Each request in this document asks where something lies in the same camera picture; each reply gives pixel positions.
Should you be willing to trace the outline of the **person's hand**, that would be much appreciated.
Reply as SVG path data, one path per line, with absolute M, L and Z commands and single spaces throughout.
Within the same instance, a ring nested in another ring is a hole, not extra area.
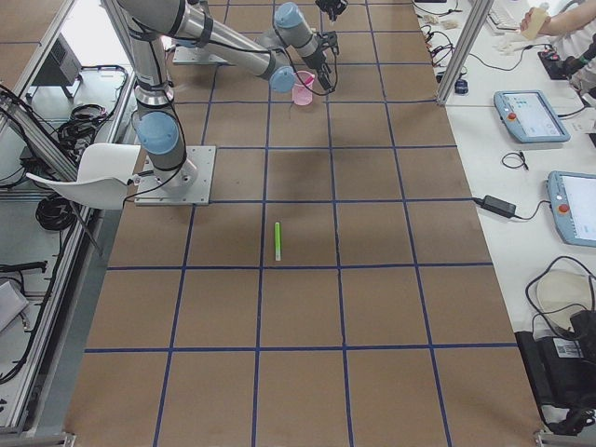
M 534 8 L 528 11 L 520 25 L 520 32 L 527 39 L 534 39 L 536 35 L 540 34 L 541 28 L 548 23 L 550 15 L 541 8 Z

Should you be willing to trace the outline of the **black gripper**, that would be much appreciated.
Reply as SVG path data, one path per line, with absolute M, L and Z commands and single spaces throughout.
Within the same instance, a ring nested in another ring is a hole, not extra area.
M 330 21 L 336 21 L 348 6 L 346 0 L 316 0 L 315 4 L 328 16 Z
M 337 84 L 338 37 L 335 31 L 313 33 L 305 56 L 306 65 L 315 70 L 318 84 L 326 91 L 335 91 Z M 333 68 L 327 62 L 326 51 L 333 55 Z

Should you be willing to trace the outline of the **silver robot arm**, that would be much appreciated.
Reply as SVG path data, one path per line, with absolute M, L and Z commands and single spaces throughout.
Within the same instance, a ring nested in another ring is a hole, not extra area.
M 215 149 L 187 144 L 174 106 L 173 83 L 161 39 L 178 46 L 177 58 L 200 65 L 238 66 L 267 81 L 275 92 L 288 92 L 300 77 L 288 48 L 311 69 L 325 94 L 335 91 L 338 55 L 334 32 L 320 33 L 306 22 L 293 2 L 282 4 L 269 30 L 255 41 L 217 21 L 205 1 L 121 1 L 129 33 L 137 140 L 148 155 L 146 175 L 137 179 L 134 199 L 143 204 L 206 203 Z

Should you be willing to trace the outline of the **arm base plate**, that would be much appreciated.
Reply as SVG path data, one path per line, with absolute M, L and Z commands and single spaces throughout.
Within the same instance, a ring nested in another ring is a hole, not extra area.
M 134 202 L 138 206 L 208 205 L 216 158 L 215 146 L 192 145 L 186 147 L 186 161 L 176 176 L 165 186 L 169 176 L 155 170 L 149 156 L 145 157 L 143 171 L 153 173 L 143 176 Z
M 176 46 L 172 60 L 177 65 L 230 65 L 230 62 L 209 53 L 204 48 L 182 45 Z

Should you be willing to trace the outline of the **person's forearm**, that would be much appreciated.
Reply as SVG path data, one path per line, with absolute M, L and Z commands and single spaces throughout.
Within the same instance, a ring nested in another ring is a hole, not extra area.
M 549 22 L 549 33 L 559 35 L 579 30 L 595 20 L 595 4 L 586 2 L 573 9 L 566 10 Z

